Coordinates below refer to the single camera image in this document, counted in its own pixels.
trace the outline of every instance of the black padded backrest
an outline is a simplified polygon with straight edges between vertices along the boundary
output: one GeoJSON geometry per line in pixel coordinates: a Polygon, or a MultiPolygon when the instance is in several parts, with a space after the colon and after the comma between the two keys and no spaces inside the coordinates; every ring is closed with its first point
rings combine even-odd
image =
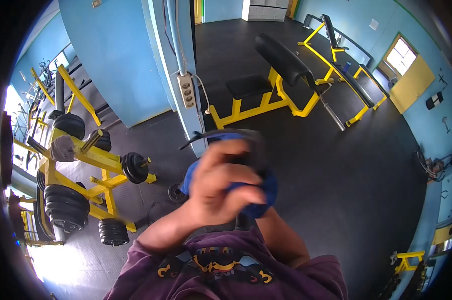
{"type": "Polygon", "coordinates": [[[359,66],[364,70],[364,72],[366,72],[366,74],[367,74],[372,80],[374,80],[374,82],[378,85],[378,87],[379,87],[379,89],[381,90],[381,92],[382,92],[383,94],[385,94],[387,98],[389,98],[389,97],[390,97],[390,96],[389,96],[389,93],[388,93],[388,92],[384,89],[384,87],[376,80],[376,78],[374,78],[373,74],[369,71],[369,69],[368,69],[364,64],[360,64],[359,66]]]}
{"type": "Polygon", "coordinates": [[[332,27],[331,18],[328,15],[323,14],[322,19],[324,21],[324,27],[326,27],[326,33],[328,34],[331,47],[337,48],[338,43],[336,41],[336,35],[334,34],[334,28],[332,27]]]}
{"type": "Polygon", "coordinates": [[[355,90],[355,92],[359,95],[364,104],[372,108],[374,106],[374,102],[368,93],[364,90],[364,88],[354,79],[354,77],[348,72],[343,72],[343,67],[331,61],[331,66],[333,66],[336,71],[341,74],[344,80],[349,83],[349,85],[355,90]]]}
{"type": "Polygon", "coordinates": [[[305,76],[309,87],[316,88],[311,70],[286,46],[269,35],[260,33],[254,41],[254,49],[283,77],[289,86],[294,87],[298,79],[305,76]]]}

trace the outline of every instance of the blue water bottle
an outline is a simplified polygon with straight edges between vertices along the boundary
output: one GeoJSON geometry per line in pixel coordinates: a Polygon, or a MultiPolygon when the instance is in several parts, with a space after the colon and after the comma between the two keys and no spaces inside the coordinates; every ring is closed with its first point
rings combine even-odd
{"type": "Polygon", "coordinates": [[[351,62],[348,61],[348,62],[346,63],[346,65],[344,66],[343,72],[346,73],[350,66],[351,66],[351,62]]]}

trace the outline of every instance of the blue pipe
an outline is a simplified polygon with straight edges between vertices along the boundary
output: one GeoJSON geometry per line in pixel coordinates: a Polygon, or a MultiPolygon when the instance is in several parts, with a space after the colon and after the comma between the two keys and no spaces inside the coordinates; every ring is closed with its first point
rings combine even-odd
{"type": "Polygon", "coordinates": [[[168,7],[169,28],[171,28],[171,39],[173,40],[174,51],[176,52],[176,60],[178,61],[178,67],[180,69],[180,75],[186,75],[186,63],[183,63],[180,49],[180,37],[178,36],[178,28],[175,19],[176,13],[176,1],[178,0],[166,0],[168,7]]]}

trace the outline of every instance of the gym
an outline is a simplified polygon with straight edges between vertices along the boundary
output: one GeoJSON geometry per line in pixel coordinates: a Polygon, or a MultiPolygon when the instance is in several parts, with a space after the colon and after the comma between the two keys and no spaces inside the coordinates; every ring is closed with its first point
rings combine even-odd
{"type": "Polygon", "coordinates": [[[274,208],[349,299],[425,294],[452,252],[452,47],[414,1],[53,0],[15,59],[4,198],[52,297],[111,289],[184,203],[195,132],[260,133],[274,208]]]}

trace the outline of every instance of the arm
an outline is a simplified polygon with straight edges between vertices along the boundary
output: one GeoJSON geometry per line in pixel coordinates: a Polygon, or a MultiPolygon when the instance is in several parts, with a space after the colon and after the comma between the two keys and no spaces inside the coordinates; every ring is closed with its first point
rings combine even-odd
{"type": "Polygon", "coordinates": [[[265,195],[256,186],[261,178],[246,165],[229,164],[230,155],[248,151],[242,139],[218,141],[201,158],[190,183],[190,198],[174,212],[149,226],[137,241],[147,250],[169,253],[196,229],[225,224],[250,203],[264,204],[265,195]],[[225,194],[231,183],[248,183],[225,194]]]}
{"type": "Polygon", "coordinates": [[[138,237],[138,242],[147,250],[158,254],[168,253],[180,246],[200,224],[188,216],[188,201],[174,212],[151,224],[138,237]]]}
{"type": "Polygon", "coordinates": [[[256,219],[259,230],[274,258],[296,268],[310,260],[303,240],[270,207],[261,218],[256,219]]]}

